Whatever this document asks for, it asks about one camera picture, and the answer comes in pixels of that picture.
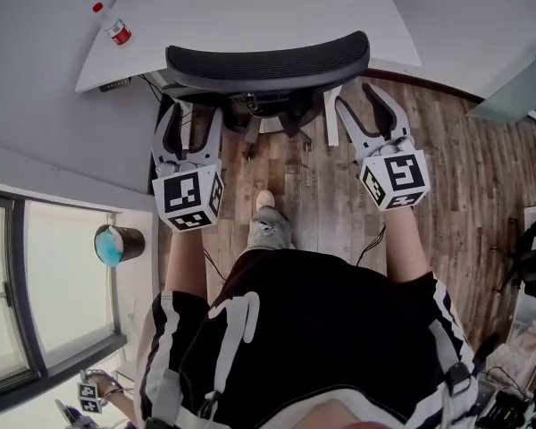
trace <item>hand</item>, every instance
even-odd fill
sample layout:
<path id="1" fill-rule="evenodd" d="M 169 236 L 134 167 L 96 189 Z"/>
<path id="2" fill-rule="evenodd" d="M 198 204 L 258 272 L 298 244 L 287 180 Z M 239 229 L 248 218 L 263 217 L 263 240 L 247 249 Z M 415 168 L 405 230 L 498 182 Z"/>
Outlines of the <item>hand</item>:
<path id="1" fill-rule="evenodd" d="M 117 386 L 115 386 L 107 376 L 102 374 L 92 374 L 87 379 L 87 382 L 90 384 L 95 383 L 97 385 L 97 392 L 99 393 L 99 397 L 101 399 L 107 394 L 107 392 L 117 389 Z"/>

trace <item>white stripe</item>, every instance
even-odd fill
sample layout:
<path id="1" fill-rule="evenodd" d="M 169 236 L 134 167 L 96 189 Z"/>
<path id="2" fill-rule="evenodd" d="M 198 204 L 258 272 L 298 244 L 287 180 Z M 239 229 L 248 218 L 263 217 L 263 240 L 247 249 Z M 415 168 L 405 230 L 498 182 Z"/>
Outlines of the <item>white stripe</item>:
<path id="1" fill-rule="evenodd" d="M 226 331 L 222 337 L 221 350 L 214 369 L 214 390 L 220 393 L 226 388 L 226 381 L 240 342 L 250 343 L 254 339 L 260 298 L 255 292 L 248 292 L 242 297 L 225 299 L 218 307 L 211 308 L 208 317 L 210 319 L 217 317 L 223 309 L 226 309 Z"/>
<path id="2" fill-rule="evenodd" d="M 445 307 L 443 300 L 445 299 L 446 296 L 447 296 L 447 288 L 442 282 L 437 281 L 437 286 L 436 286 L 435 295 L 434 295 L 435 302 L 437 303 L 437 307 L 439 307 L 439 310 L 442 313 L 443 317 L 451 323 L 452 331 L 455 337 L 457 337 L 460 341 L 463 342 L 463 346 L 461 347 L 461 350 L 459 352 L 460 358 L 461 358 L 461 361 L 464 362 L 465 365 L 468 367 L 468 371 L 472 373 L 474 370 L 473 350 L 471 349 L 471 346 L 469 345 L 468 341 L 466 341 L 465 333 L 458 325 L 456 325 L 456 323 L 453 321 L 452 316 L 450 315 L 447 308 Z"/>
<path id="3" fill-rule="evenodd" d="M 443 373 L 446 373 L 454 364 L 459 362 L 455 347 L 438 319 L 431 323 L 429 330 L 435 338 L 435 348 L 437 349 L 440 368 Z"/>
<path id="4" fill-rule="evenodd" d="M 155 319 L 153 318 L 153 309 L 150 307 L 145 315 L 145 321 L 143 322 L 143 328 L 139 338 L 139 345 L 137 351 L 137 372 L 135 374 L 135 383 L 141 383 L 145 371 L 147 370 L 147 360 L 149 351 L 151 349 L 151 343 L 155 337 Z M 135 416 L 138 423 L 144 423 L 141 412 L 141 394 L 140 385 L 135 386 L 133 406 L 135 408 Z"/>
<path id="5" fill-rule="evenodd" d="M 203 427 L 206 427 L 206 429 L 230 429 L 230 426 L 199 418 L 184 407 L 179 408 L 176 425 L 180 429 L 203 429 Z"/>
<path id="6" fill-rule="evenodd" d="M 156 416 L 156 411 L 160 414 L 160 419 L 165 423 L 174 425 L 180 405 L 180 392 L 175 392 L 172 395 L 169 395 L 165 408 L 162 408 L 160 405 L 163 403 L 163 396 L 161 396 L 161 393 L 171 392 L 175 384 L 175 378 L 174 376 L 171 376 L 171 374 L 167 374 L 167 377 L 165 378 L 165 371 L 169 369 L 172 335 L 177 332 L 177 327 L 179 326 L 179 314 L 172 307 L 172 291 L 162 293 L 161 308 L 166 316 L 166 322 L 163 335 L 159 339 L 158 350 L 153 357 L 151 368 L 147 374 L 145 394 L 153 404 L 152 416 Z M 176 383 L 178 386 L 179 377 L 178 374 L 176 375 Z"/>
<path id="7" fill-rule="evenodd" d="M 437 390 L 429 397 L 421 400 L 415 407 L 415 412 L 407 421 L 405 428 L 418 427 L 422 425 L 427 419 L 442 409 L 443 402 L 443 390 L 447 385 L 443 382 L 439 384 Z"/>
<path id="8" fill-rule="evenodd" d="M 386 425 L 390 429 L 403 429 L 401 422 L 386 410 L 378 407 L 368 400 L 364 394 L 356 390 L 334 390 L 324 392 L 310 399 L 301 400 L 286 408 L 271 418 L 260 429 L 281 429 L 282 427 L 294 427 L 316 405 L 321 405 L 330 400 L 341 402 L 359 421 L 374 422 Z"/>

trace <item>leg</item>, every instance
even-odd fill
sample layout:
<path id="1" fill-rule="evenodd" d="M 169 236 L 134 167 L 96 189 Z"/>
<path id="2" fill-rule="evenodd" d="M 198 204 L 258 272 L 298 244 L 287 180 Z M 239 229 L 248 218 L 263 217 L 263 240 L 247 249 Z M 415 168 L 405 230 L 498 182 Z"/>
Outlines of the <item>leg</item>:
<path id="1" fill-rule="evenodd" d="M 292 232 L 288 220 L 274 208 L 274 196 L 263 190 L 256 200 L 257 210 L 250 221 L 248 246 L 250 249 L 289 249 Z"/>

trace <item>baseboard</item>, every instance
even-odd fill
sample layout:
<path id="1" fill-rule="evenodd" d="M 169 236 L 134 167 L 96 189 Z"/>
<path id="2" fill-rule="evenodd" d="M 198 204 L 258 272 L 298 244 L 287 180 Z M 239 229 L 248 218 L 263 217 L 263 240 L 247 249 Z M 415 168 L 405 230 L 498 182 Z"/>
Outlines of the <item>baseboard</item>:
<path id="1" fill-rule="evenodd" d="M 484 98 L 471 94 L 470 92 L 465 92 L 461 89 L 452 88 L 446 86 L 439 82 L 424 80 L 423 78 L 417 78 L 416 76 L 405 75 L 403 73 L 395 73 L 393 71 L 385 70 L 376 70 L 374 68 L 369 68 L 365 70 L 363 76 L 367 78 L 375 78 L 377 80 L 388 80 L 395 82 L 403 82 L 405 84 L 410 84 L 411 86 L 417 86 L 419 88 L 427 88 L 431 90 L 436 90 L 443 94 L 449 94 L 450 96 L 462 98 L 463 100 L 468 100 L 475 104 L 479 104 L 484 101 Z"/>

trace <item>plastic bottle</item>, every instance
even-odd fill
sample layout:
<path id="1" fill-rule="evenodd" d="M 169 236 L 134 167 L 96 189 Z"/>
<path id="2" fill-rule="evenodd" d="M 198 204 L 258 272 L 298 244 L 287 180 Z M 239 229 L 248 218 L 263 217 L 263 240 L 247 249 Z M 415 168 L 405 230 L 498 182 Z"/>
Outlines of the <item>plastic bottle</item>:
<path id="1" fill-rule="evenodd" d="M 97 16 L 97 22 L 105 33 L 118 45 L 126 43 L 131 38 L 131 32 L 123 21 L 117 17 L 112 10 L 104 8 L 101 3 L 93 6 L 93 11 Z"/>

